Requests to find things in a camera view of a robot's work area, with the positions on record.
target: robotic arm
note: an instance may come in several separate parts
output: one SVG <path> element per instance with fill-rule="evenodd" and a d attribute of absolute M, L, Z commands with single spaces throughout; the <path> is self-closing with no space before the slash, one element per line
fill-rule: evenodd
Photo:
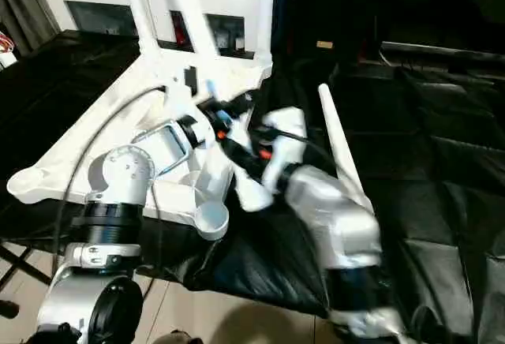
<path fill-rule="evenodd" d="M 375 217 L 348 197 L 338 179 L 301 164 L 305 145 L 294 137 L 305 130 L 293 124 L 300 121 L 298 109 L 269 114 L 249 137 L 236 122 L 252 105 L 251 92 L 228 103 L 210 99 L 200 105 L 205 122 L 190 116 L 168 121 L 93 162 L 92 192 L 84 214 L 73 220 L 76 241 L 66 248 L 31 343 L 133 340 L 143 298 L 132 277 L 140 265 L 138 234 L 147 193 L 157 176 L 187 160 L 209 130 L 232 162 L 268 193 L 283 195 L 313 232 L 327 274 L 328 315 L 340 331 L 359 339 L 402 339 L 402 322 L 380 278 Z M 333 298 L 333 290 L 344 298 Z"/>

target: red object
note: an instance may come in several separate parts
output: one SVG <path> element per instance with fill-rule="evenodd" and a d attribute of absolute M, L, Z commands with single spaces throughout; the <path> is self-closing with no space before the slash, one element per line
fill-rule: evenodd
<path fill-rule="evenodd" d="M 0 32 L 0 54 L 5 52 L 12 52 L 14 49 L 14 42 L 8 36 Z"/>
<path fill-rule="evenodd" d="M 260 149 L 260 157 L 263 160 L 270 160 L 271 159 L 271 152 L 267 151 L 266 149 Z"/>

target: white cup holder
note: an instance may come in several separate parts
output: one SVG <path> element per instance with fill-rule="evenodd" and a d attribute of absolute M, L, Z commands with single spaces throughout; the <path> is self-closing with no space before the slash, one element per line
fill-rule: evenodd
<path fill-rule="evenodd" d="M 228 230 L 229 213 L 223 202 L 209 200 L 195 211 L 195 227 L 200 236 L 209 241 L 219 240 Z"/>

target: black cable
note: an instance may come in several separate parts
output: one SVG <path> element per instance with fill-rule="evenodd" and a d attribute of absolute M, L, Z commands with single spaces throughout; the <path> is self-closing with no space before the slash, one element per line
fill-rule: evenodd
<path fill-rule="evenodd" d="M 428 311 L 431 311 L 427 305 L 418 305 L 413 311 L 412 317 L 410 318 L 409 328 L 413 333 L 414 339 L 417 344 L 422 343 L 421 339 L 421 329 L 426 320 L 426 315 Z"/>
<path fill-rule="evenodd" d="M 152 199 L 155 203 L 156 206 L 156 219 L 158 221 L 158 275 L 162 274 L 163 271 L 163 262 L 162 262 L 162 245 L 163 245 L 163 221 L 161 219 L 161 213 L 159 212 L 158 208 L 158 198 L 156 197 L 156 191 L 155 191 L 155 184 L 154 182 L 151 185 L 151 193 L 152 193 Z M 151 281 L 149 281 L 148 288 L 145 290 L 144 295 L 142 298 L 144 301 L 148 298 L 149 293 L 151 293 L 151 289 L 155 283 L 155 278 L 151 277 Z"/>
<path fill-rule="evenodd" d="M 155 88 L 149 88 L 147 90 L 142 91 L 138 95 L 135 95 L 128 101 L 126 101 L 124 104 L 122 104 L 111 116 L 109 116 L 103 123 L 102 125 L 96 130 L 96 132 L 93 134 L 92 138 L 89 140 L 89 142 L 86 144 L 84 147 L 84 150 L 81 152 L 79 159 L 77 160 L 76 166 L 73 169 L 72 175 L 70 176 L 69 179 L 69 184 L 66 187 L 65 194 L 63 194 L 63 198 L 60 201 L 59 207 L 58 207 L 58 213 L 56 215 L 56 221 L 54 222 L 54 233 L 53 233 L 53 263 L 52 263 L 52 276 L 56 274 L 56 271 L 58 270 L 58 252 L 59 252 L 59 241 L 60 241 L 60 234 L 62 232 L 62 222 L 63 222 L 63 212 L 65 210 L 65 205 L 67 203 L 67 200 L 69 198 L 70 194 L 70 189 L 72 188 L 73 180 L 75 179 L 77 175 L 77 171 L 79 170 L 80 166 L 82 165 L 82 162 L 84 161 L 84 157 L 87 155 L 89 152 L 89 149 L 95 143 L 96 138 L 99 136 L 99 134 L 112 122 L 125 108 L 129 107 L 132 103 L 136 102 L 138 99 L 144 97 L 145 95 L 154 92 L 154 91 L 162 91 L 163 87 L 162 86 L 157 86 Z M 159 214 L 159 206 L 157 204 L 157 201 L 155 199 L 155 208 L 157 211 L 157 214 Z"/>
<path fill-rule="evenodd" d="M 348 179 L 353 184 L 353 187 L 354 187 L 355 190 L 361 190 L 361 187 L 358 186 L 358 185 L 356 185 L 356 182 L 354 181 L 354 179 L 352 179 L 352 177 L 349 176 L 349 174 L 346 172 L 346 170 L 344 170 L 340 166 L 340 164 L 338 164 L 333 159 L 333 157 L 330 156 L 324 150 L 323 147 L 319 146 L 316 143 L 313 143 L 312 141 L 310 141 L 310 139 L 307 139 L 306 137 L 298 136 L 298 135 L 295 135 L 294 133 L 288 133 L 287 131 L 282 131 L 280 129 L 276 129 L 276 128 L 273 128 L 273 127 L 268 127 L 268 129 L 273 130 L 275 133 L 277 133 L 280 136 L 289 137 L 290 139 L 295 139 L 295 140 L 298 140 L 298 141 L 306 144 L 308 147 L 310 147 L 311 149 L 313 149 L 321 157 L 321 159 L 323 159 L 324 161 L 326 161 L 329 165 L 331 165 L 331 167 L 334 167 L 337 170 L 338 174 L 343 175 L 346 179 Z"/>
<path fill-rule="evenodd" d="M 409 256 L 410 260 L 412 261 L 412 264 L 417 270 L 417 273 L 419 273 L 421 279 L 423 280 L 423 283 L 426 285 L 428 288 L 429 293 L 432 295 L 433 299 L 433 307 L 435 308 L 436 315 L 438 315 L 441 325 L 443 329 L 445 330 L 446 334 L 446 344 L 452 343 L 452 334 L 449 331 L 449 325 L 447 324 L 447 317 L 445 316 L 445 313 L 443 312 L 442 308 L 442 303 L 440 303 L 440 299 L 435 293 L 435 289 L 433 288 L 433 285 L 429 281 L 428 274 L 426 273 L 425 268 L 421 264 L 418 258 L 412 253 L 410 250 L 410 247 L 404 242 L 401 241 L 400 245 L 403 247 L 405 250 L 406 254 Z"/>

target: black leather surface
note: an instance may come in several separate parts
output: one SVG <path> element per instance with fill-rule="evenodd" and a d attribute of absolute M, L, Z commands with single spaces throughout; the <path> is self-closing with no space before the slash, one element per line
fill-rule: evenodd
<path fill-rule="evenodd" d="M 56 203 L 23 205 L 5 191 L 6 180 L 32 165 L 136 56 L 131 39 L 66 32 L 0 73 L 1 139 L 4 148 L 16 149 L 2 155 L 2 238 L 51 247 Z M 299 106 L 309 137 L 326 145 L 316 87 L 330 70 L 331 64 L 319 61 L 277 60 L 252 123 L 266 110 Z M 419 304 L 433 309 L 435 293 L 453 342 L 500 342 L 505 337 L 503 86 L 368 66 L 338 78 L 332 93 L 381 224 L 406 322 Z M 305 159 L 331 170 L 312 153 Z M 234 193 L 226 203 L 230 228 L 219 242 L 163 223 L 163 277 L 190 290 L 216 290 L 324 316 L 327 294 L 312 239 L 294 213 L 281 200 L 266 211 L 244 213 Z M 80 206 L 70 205 L 66 222 L 79 212 Z M 146 219 L 141 244 L 147 265 L 157 264 L 158 232 L 158 223 Z M 430 288 L 413 261 L 425 269 Z M 426 340 L 443 341 L 443 330 L 432 321 L 427 325 Z"/>

